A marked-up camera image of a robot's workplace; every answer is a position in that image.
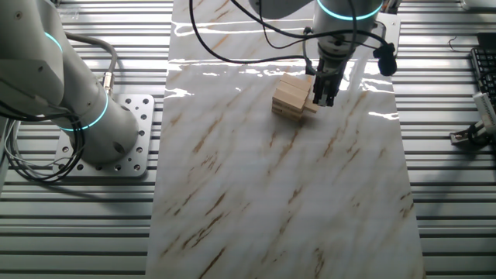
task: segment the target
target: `cable connector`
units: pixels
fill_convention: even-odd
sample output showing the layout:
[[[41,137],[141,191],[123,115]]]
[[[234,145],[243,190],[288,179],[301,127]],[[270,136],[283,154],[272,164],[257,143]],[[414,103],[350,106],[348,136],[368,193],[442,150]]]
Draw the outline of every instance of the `cable connector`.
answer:
[[[112,94],[114,93],[113,73],[105,72],[105,76],[103,77],[103,88],[105,89],[105,93],[107,93],[109,97],[112,97]]]

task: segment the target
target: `metal bracket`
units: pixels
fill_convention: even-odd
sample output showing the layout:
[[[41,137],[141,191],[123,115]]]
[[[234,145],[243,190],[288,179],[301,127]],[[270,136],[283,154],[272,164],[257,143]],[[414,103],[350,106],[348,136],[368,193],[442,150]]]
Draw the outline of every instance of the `metal bracket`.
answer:
[[[111,164],[95,166],[81,160],[68,177],[141,177],[146,173],[155,100],[152,95],[141,94],[116,94],[113,98],[118,104],[127,107],[138,119],[139,135],[134,147],[121,160]],[[69,136],[60,133],[55,160],[69,157],[69,154],[72,154]],[[61,160],[59,164],[65,164],[67,161],[68,159]],[[59,164],[53,166],[54,173],[58,171]]]
[[[398,55],[398,46],[400,43],[400,17],[398,15],[379,12],[377,14],[376,22],[384,26],[384,34],[382,37],[386,40],[386,42],[394,44],[394,56],[396,57]]]
[[[489,135],[484,128],[482,120],[470,126],[468,129],[449,134],[451,144],[464,150],[481,149],[491,142],[488,140],[488,137]]]

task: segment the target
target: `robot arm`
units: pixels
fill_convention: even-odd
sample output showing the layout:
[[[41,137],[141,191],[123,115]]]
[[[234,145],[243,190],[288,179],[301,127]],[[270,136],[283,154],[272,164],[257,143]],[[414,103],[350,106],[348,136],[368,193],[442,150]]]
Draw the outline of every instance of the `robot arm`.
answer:
[[[325,33],[343,29],[353,29],[353,16],[350,3],[347,0],[315,0],[315,15],[313,33]],[[276,19],[296,12],[309,0],[250,0],[252,8],[258,13],[259,4],[262,5],[262,16]],[[382,8],[382,0],[352,0],[356,12],[357,29],[370,32],[375,25],[377,14]],[[358,35],[357,47],[364,43],[367,36]],[[350,42],[352,34],[342,36],[325,36],[319,38],[319,66],[320,73],[330,75],[317,76],[314,84],[314,103],[321,106],[333,106],[339,85],[343,79],[343,72],[347,59],[351,56]]]

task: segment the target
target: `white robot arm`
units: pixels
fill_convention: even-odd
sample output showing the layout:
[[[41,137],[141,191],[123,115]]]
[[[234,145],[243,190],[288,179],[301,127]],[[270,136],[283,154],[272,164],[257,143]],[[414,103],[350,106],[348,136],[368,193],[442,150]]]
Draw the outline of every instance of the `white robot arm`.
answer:
[[[0,1],[0,26],[0,112],[69,111],[84,130],[84,161],[105,164],[124,157],[138,137],[136,118],[114,102],[69,44],[53,3]],[[52,121],[74,139],[70,120]]]
[[[257,13],[262,10],[262,16],[268,19],[279,19],[298,11],[311,0],[250,0],[250,4]],[[315,15],[313,22],[313,33],[327,33],[338,30],[353,29],[353,13],[350,5],[353,5],[356,16],[357,30],[370,32],[376,25],[376,18],[383,6],[382,0],[315,0]],[[343,78],[344,65],[351,57],[355,48],[364,43],[368,36],[358,35],[355,39],[354,48],[350,49],[353,40],[351,33],[338,36],[324,36],[319,38],[319,67],[314,85],[314,103],[321,106],[333,106],[334,97],[339,90],[339,84]],[[391,75],[395,72],[396,62],[392,53],[394,46],[386,46],[387,55],[382,61],[383,74]]]

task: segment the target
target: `blue light ring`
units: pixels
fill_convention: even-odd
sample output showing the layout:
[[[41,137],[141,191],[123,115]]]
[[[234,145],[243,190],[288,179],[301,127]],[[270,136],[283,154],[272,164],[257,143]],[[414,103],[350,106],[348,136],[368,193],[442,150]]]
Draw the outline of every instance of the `blue light ring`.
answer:
[[[352,16],[344,16],[344,15],[339,15],[339,14],[336,14],[335,12],[331,12],[328,8],[326,8],[324,6],[324,4],[322,4],[321,0],[317,0],[320,8],[326,12],[328,15],[332,16],[332,17],[335,17],[337,19],[341,19],[341,20],[348,20],[348,21],[353,21],[353,17]],[[357,16],[356,20],[363,20],[363,19],[368,19],[370,18],[371,16],[374,16],[376,13],[378,13],[381,8],[382,8],[382,3],[381,5],[379,5],[379,7],[377,9],[375,9],[373,12],[371,13],[368,13],[366,15],[360,15],[360,16]]]
[[[59,44],[59,42],[55,38],[53,38],[52,35],[50,35],[49,33],[45,32],[45,36],[48,37],[48,39],[52,40],[54,43],[56,43],[59,46],[60,51],[63,53],[62,46]]]
[[[95,121],[93,121],[89,125],[86,125],[86,126],[82,127],[80,130],[87,129],[87,128],[93,126],[94,124],[96,124],[98,121],[100,121],[100,119],[102,119],[103,115],[105,114],[105,112],[107,111],[107,108],[109,106],[109,100],[108,100],[109,99],[109,96],[107,94],[105,94],[105,96],[107,97],[107,99],[106,99],[105,107],[103,108],[103,112],[101,113],[101,115]],[[60,127],[60,128],[62,130],[64,130],[64,131],[70,131],[70,132],[73,132],[74,131],[74,129],[67,129],[67,128],[62,128],[62,127]]]

